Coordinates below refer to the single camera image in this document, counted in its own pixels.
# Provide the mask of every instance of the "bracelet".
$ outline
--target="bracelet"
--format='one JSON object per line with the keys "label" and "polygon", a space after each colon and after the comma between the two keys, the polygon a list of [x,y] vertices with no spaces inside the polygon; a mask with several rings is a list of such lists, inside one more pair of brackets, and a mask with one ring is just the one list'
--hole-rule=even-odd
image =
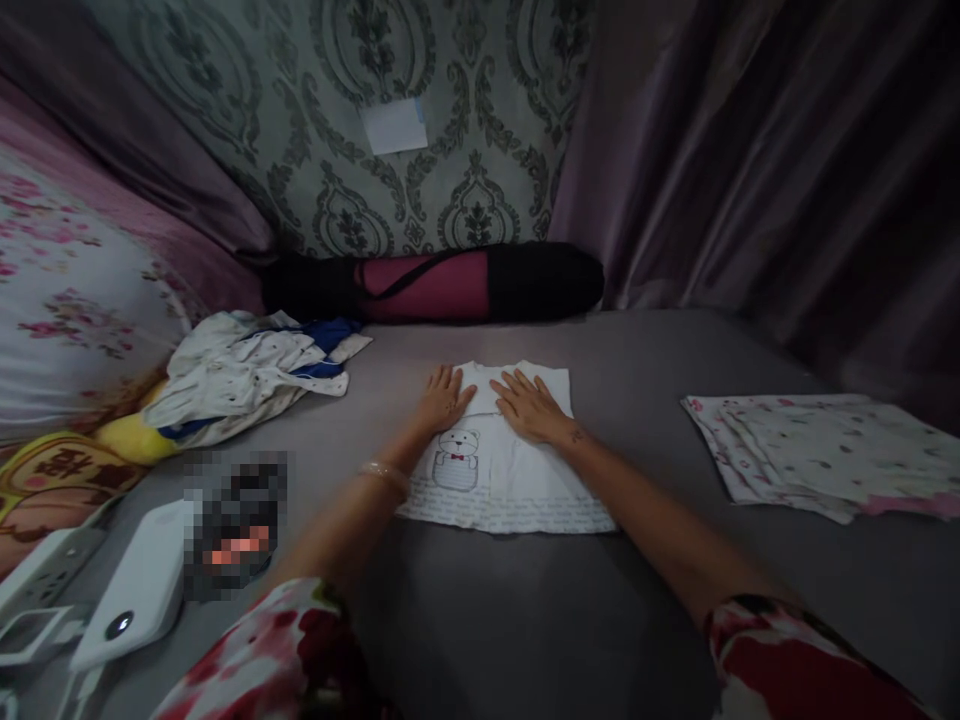
{"label": "bracelet", "polygon": [[387,484],[400,491],[400,494],[403,495],[404,502],[410,497],[410,478],[395,467],[371,460],[360,466],[360,474],[375,475],[381,480],[386,481]]}

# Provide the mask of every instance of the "purple curtain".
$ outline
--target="purple curtain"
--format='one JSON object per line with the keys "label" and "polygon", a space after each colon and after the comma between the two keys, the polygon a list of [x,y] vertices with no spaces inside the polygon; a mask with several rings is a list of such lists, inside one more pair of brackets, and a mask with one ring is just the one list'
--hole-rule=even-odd
{"label": "purple curtain", "polygon": [[142,198],[241,262],[273,259],[266,220],[99,35],[77,0],[4,3],[0,73]]}
{"label": "purple curtain", "polygon": [[601,0],[550,239],[960,432],[949,0]]}

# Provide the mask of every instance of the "pile of clothes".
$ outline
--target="pile of clothes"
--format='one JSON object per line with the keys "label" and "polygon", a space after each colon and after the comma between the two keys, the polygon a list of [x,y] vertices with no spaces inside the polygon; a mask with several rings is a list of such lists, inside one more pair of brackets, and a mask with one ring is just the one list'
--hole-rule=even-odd
{"label": "pile of clothes", "polygon": [[143,422],[185,450],[269,420],[308,392],[342,396],[343,363],[371,342],[360,327],[343,318],[301,325],[284,312],[212,315],[180,343]]}
{"label": "pile of clothes", "polygon": [[735,504],[960,517],[960,440],[864,395],[687,397]]}

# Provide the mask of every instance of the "bag strap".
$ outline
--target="bag strap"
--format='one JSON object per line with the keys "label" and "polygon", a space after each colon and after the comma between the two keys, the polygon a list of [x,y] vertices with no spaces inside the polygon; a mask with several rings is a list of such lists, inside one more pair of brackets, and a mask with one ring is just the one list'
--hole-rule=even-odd
{"label": "bag strap", "polygon": [[364,274],[364,268],[366,263],[360,263],[360,292],[364,294],[366,300],[387,300],[392,298],[395,295],[399,295],[401,292],[406,290],[408,287],[413,285],[417,280],[422,278],[428,272],[433,270],[437,265],[442,263],[445,260],[449,260],[452,257],[457,255],[462,255],[465,252],[477,252],[478,248],[468,248],[464,250],[446,250],[442,253],[434,255],[432,258],[427,260],[424,263],[420,263],[413,270],[408,273],[401,275],[399,278],[393,281],[393,284],[390,285],[386,290],[384,290],[379,295],[374,295],[369,290],[367,290],[367,279]]}

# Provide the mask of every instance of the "wall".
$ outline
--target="wall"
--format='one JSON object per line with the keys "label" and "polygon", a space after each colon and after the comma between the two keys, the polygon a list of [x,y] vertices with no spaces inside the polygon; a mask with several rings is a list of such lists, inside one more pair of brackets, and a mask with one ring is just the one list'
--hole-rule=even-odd
{"label": "wall", "polygon": [[[592,0],[85,0],[300,252],[543,240]],[[357,108],[421,97],[430,146],[374,157]]]}

